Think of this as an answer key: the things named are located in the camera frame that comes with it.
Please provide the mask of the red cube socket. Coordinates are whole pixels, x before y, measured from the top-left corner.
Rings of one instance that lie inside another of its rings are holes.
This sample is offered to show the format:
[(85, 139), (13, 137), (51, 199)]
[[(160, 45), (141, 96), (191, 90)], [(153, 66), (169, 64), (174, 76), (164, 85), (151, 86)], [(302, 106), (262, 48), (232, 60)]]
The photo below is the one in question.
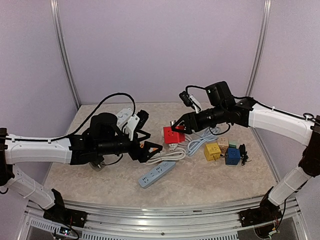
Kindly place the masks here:
[(184, 133), (172, 131), (170, 126), (163, 127), (163, 138), (165, 144), (178, 144), (186, 140)]

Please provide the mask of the yellow cube socket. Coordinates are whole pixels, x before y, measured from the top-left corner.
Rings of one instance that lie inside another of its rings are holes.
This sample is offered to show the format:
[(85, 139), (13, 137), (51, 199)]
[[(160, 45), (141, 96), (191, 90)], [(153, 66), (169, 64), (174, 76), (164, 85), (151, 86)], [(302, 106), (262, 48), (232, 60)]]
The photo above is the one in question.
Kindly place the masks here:
[(208, 162), (219, 160), (221, 153), (221, 149), (216, 142), (206, 143), (204, 146), (204, 156)]

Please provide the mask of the beige cube socket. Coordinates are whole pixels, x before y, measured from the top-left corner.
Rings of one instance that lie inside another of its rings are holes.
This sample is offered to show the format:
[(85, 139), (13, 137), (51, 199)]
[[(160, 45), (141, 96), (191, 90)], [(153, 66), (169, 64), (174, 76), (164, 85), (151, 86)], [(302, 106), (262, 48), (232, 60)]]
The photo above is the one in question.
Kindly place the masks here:
[(227, 137), (219, 137), (217, 144), (222, 152), (225, 152), (229, 148), (229, 140)]

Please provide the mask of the mint green USB charger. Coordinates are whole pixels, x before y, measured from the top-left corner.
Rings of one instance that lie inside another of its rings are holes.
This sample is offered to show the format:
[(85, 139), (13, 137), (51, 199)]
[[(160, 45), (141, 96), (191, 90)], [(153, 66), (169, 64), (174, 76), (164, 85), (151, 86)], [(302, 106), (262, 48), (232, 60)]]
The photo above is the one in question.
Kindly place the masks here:
[(237, 148), (237, 142), (235, 141), (235, 140), (230, 140), (229, 142), (228, 142), (228, 147), (229, 148)]

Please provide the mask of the dark green cube socket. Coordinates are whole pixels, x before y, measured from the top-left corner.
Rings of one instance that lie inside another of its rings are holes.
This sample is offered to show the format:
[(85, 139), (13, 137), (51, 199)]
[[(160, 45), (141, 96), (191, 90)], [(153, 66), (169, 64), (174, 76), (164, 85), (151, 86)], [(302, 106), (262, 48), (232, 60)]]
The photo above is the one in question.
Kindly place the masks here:
[(97, 164), (95, 162), (90, 162), (89, 165), (96, 172), (100, 172), (104, 168), (104, 166), (101, 165), (100, 163)]

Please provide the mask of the blue cube socket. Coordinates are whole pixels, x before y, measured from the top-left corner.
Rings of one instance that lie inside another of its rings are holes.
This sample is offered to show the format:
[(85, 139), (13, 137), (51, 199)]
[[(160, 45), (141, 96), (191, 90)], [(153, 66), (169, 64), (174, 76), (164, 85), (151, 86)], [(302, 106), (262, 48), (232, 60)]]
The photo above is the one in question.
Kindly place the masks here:
[(228, 148), (225, 155), (225, 164), (236, 166), (240, 162), (241, 155), (238, 148)]

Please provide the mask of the black power adapter with cable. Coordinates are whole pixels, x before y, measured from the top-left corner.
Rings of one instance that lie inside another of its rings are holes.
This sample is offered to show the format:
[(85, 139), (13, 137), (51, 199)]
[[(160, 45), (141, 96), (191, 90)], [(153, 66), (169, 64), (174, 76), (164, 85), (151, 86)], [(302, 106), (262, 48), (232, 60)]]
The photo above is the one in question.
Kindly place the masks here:
[(248, 152), (246, 150), (246, 145), (241, 144), (238, 149), (240, 153), (241, 166), (245, 166), (246, 163), (250, 162)]

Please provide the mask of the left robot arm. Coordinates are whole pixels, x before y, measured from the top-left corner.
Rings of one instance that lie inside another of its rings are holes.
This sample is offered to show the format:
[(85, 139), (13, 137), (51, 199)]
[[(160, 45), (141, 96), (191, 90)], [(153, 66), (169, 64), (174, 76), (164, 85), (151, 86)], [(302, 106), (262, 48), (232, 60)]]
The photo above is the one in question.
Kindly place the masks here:
[(77, 128), (68, 135), (56, 138), (27, 138), (8, 134), (6, 128), (1, 128), (0, 185), (38, 204), (46, 218), (66, 222), (73, 210), (65, 207), (62, 195), (55, 189), (46, 189), (24, 174), (16, 164), (99, 165), (104, 161), (104, 156), (123, 154), (128, 154), (133, 161), (146, 163), (163, 149), (162, 145), (149, 142), (150, 133), (142, 130), (148, 118), (146, 111), (136, 111), (135, 108), (126, 117), (110, 112), (95, 114), (92, 111), (85, 119), (90, 122), (89, 127), (82, 134), (78, 134)]

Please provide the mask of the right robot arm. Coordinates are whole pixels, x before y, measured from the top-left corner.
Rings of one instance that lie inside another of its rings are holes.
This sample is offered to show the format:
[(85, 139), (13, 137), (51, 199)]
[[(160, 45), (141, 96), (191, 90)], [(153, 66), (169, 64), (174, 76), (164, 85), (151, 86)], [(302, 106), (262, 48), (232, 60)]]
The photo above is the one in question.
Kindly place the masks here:
[(320, 174), (320, 117), (310, 113), (296, 115), (262, 104), (252, 97), (234, 96), (228, 84), (220, 81), (204, 87), (211, 108), (198, 110), (188, 91), (179, 97), (193, 112), (182, 115), (171, 127), (174, 132), (192, 134), (218, 124), (239, 125), (262, 129), (290, 138), (305, 150), (297, 167), (291, 170), (263, 197), (256, 210), (256, 218), (266, 222), (279, 206), (293, 193), (299, 191), (310, 178)]

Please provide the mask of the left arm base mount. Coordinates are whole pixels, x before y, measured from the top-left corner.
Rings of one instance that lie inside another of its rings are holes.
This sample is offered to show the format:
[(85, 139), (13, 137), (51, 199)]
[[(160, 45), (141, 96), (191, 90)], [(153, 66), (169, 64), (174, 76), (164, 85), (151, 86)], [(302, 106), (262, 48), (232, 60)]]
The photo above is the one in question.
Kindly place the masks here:
[(43, 217), (47, 220), (79, 228), (85, 226), (88, 216), (88, 213), (85, 211), (55, 206), (50, 209), (44, 209), (43, 211)]

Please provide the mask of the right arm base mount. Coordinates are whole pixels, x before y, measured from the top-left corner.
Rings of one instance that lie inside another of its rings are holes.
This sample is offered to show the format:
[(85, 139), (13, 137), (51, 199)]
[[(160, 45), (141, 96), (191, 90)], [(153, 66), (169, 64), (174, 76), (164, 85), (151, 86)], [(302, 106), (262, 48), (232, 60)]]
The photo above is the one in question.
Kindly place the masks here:
[(242, 210), (238, 213), (238, 215), (240, 218), (241, 226), (244, 228), (271, 222), (275, 219), (280, 219), (282, 217), (282, 212), (279, 209), (270, 212), (267, 209), (257, 207)]

